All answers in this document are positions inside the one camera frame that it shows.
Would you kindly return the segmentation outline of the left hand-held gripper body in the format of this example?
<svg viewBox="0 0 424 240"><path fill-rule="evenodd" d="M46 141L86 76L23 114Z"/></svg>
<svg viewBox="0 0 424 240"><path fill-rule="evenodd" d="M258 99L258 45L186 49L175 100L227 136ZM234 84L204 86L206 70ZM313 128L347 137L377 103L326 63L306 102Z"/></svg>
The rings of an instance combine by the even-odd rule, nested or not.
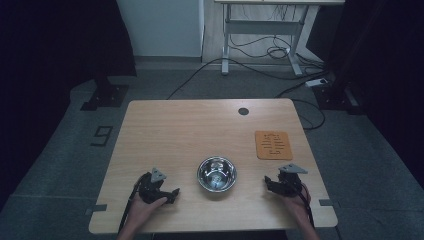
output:
<svg viewBox="0 0 424 240"><path fill-rule="evenodd" d="M150 204L163 197L171 198L171 192L163 192L160 190L165 179L166 175L157 168L153 168L151 172L143 174L138 186L138 193L141 199L145 203Z"/></svg>

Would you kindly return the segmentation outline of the white panel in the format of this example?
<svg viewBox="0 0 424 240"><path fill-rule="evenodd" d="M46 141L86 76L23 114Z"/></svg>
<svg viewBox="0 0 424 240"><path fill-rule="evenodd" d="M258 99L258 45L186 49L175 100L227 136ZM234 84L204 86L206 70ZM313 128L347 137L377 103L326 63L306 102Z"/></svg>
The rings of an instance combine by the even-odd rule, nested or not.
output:
<svg viewBox="0 0 424 240"><path fill-rule="evenodd" d="M201 57L204 0L117 0L135 56Z"/></svg>

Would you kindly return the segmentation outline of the orange square mat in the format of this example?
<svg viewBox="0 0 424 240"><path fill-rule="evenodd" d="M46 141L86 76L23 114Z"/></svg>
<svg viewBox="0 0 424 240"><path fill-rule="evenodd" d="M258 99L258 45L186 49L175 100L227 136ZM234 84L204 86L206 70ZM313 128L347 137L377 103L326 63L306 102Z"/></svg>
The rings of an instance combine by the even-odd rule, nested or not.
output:
<svg viewBox="0 0 424 240"><path fill-rule="evenodd" d="M255 145L257 157L261 160L293 159L288 134L283 131L256 131Z"/></svg>

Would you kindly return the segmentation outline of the dark curtain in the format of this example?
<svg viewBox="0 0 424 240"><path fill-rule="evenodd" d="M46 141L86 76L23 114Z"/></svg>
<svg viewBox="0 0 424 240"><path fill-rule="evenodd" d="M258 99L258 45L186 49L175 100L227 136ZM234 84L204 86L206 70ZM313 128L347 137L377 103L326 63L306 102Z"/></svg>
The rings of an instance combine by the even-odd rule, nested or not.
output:
<svg viewBox="0 0 424 240"><path fill-rule="evenodd" d="M424 0L320 6L306 47L330 83L363 112L424 188Z"/></svg>

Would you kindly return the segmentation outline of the white power strip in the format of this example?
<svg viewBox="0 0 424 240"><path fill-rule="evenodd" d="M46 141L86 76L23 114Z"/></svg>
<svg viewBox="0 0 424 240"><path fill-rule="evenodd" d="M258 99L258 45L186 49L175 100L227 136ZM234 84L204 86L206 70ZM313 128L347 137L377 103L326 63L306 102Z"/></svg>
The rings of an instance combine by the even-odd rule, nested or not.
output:
<svg viewBox="0 0 424 240"><path fill-rule="evenodd" d="M305 82L305 86L306 87L315 87L315 86L320 86L320 85L325 85L328 84L329 81L325 78L319 78L319 79L313 79L313 80L309 80L307 82Z"/></svg>

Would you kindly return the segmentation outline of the stainless steel bowl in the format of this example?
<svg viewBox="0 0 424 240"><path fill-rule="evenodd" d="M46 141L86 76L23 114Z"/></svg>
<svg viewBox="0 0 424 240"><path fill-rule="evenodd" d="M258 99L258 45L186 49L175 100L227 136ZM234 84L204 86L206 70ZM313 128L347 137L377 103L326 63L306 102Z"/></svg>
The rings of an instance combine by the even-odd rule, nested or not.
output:
<svg viewBox="0 0 424 240"><path fill-rule="evenodd" d="M237 170L227 158L213 156L202 161L197 170L197 180L207 191L222 193L236 182Z"/></svg>

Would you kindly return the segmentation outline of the white desk frame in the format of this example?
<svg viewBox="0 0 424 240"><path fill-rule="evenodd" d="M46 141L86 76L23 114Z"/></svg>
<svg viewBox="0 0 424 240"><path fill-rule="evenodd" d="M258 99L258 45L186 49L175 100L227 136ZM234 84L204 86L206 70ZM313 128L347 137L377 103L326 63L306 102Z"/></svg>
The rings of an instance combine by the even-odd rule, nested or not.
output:
<svg viewBox="0 0 424 240"><path fill-rule="evenodd" d="M229 73L229 39L232 34L238 35L283 35L293 37L293 43L286 51L289 63L296 76L302 76L298 58L297 46L305 24L306 16L311 6L343 6L345 0L214 0L223 6L224 44L222 48L221 74ZM233 5L294 5L302 6L303 10L298 21L272 20L236 20L232 18Z"/></svg>

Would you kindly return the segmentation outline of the person's left hand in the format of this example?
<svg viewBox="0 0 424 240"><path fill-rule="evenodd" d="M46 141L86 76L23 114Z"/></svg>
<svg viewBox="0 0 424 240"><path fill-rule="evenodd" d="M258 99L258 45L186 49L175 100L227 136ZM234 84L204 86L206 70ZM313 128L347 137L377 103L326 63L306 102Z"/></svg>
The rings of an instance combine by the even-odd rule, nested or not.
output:
<svg viewBox="0 0 424 240"><path fill-rule="evenodd" d="M153 203L145 203L140 197L131 201L130 211L127 216L125 227L134 232L138 231L149 219L150 215L167 201L166 197L160 198Z"/></svg>

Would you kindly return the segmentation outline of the black stand base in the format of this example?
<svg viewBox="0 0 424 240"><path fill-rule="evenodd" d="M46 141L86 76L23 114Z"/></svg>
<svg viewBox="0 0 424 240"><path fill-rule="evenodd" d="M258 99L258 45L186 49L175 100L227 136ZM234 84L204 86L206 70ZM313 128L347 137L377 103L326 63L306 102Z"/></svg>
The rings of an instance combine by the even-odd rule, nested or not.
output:
<svg viewBox="0 0 424 240"><path fill-rule="evenodd" d="M88 102L84 102L81 111L95 111L99 107L119 108L127 94L128 85L111 84L106 76L94 79L96 90Z"/></svg>
<svg viewBox="0 0 424 240"><path fill-rule="evenodd" d="M355 97L350 87L343 90L321 85L312 88L315 99L321 110L345 111L350 115L363 115L360 101Z"/></svg>

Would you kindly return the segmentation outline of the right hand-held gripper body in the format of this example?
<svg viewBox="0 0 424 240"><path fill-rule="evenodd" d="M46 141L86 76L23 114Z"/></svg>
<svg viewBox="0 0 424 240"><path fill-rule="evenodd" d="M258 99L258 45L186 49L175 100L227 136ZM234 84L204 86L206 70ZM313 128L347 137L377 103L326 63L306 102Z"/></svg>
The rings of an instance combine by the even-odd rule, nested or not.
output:
<svg viewBox="0 0 424 240"><path fill-rule="evenodd" d="M285 197L295 197L302 191L300 174L307 174L308 171L295 165L288 164L279 168L276 193Z"/></svg>

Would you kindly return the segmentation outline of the person's right hand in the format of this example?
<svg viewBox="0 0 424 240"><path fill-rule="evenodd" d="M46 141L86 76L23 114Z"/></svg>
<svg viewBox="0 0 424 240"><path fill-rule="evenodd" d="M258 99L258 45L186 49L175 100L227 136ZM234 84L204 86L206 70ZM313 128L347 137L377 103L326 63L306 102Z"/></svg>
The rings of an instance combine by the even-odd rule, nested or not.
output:
<svg viewBox="0 0 424 240"><path fill-rule="evenodd" d="M287 211L289 214L295 219L295 220L308 220L309 214L306 209L304 200L307 202L311 201L311 197L309 193L303 189L300 196L296 197L280 197L281 201L285 205Z"/></svg>

